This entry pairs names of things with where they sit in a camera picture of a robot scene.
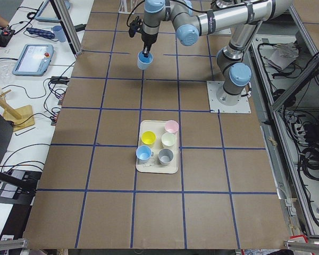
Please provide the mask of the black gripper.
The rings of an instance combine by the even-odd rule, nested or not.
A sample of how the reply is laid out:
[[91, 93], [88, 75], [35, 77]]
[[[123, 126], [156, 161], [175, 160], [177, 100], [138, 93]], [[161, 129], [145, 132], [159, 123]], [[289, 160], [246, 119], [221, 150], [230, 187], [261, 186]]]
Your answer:
[[147, 55], [147, 57], [150, 57], [150, 55], [151, 55], [150, 50], [151, 50], [152, 44], [156, 43], [156, 41], [157, 41], [157, 34], [149, 35], [149, 34], [143, 32], [141, 35], [141, 39], [144, 42], [142, 54], [144, 56]]

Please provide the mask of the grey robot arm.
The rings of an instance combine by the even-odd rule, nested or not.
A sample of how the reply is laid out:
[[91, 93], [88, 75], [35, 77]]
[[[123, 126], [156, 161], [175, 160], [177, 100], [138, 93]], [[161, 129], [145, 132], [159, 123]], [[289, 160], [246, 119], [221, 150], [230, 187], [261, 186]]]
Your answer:
[[165, 71], [174, 79], [201, 80], [223, 77], [224, 83], [216, 93], [218, 101], [235, 106], [241, 98], [244, 87], [250, 83], [251, 69], [243, 63], [243, 57], [263, 22], [280, 16], [292, 5], [292, 1], [212, 1], [206, 11], [194, 11], [190, 1], [145, 1], [143, 18], [137, 21], [144, 43], [139, 58], [150, 58], [150, 50], [157, 41], [160, 25], [172, 24], [178, 43], [190, 47], [200, 37], [212, 38], [217, 47], [216, 64], [219, 74], [203, 69], [201, 57], [188, 55], [193, 71], [179, 73], [176, 60], [170, 56], [169, 65], [160, 68], [160, 78], [167, 78]]

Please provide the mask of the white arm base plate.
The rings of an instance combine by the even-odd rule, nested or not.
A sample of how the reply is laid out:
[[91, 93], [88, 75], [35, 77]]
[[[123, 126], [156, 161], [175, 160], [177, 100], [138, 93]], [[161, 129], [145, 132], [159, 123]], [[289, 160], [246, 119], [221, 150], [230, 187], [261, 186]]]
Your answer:
[[229, 95], [224, 91], [223, 81], [207, 81], [209, 109], [211, 113], [250, 114], [249, 95], [246, 87], [240, 95]]

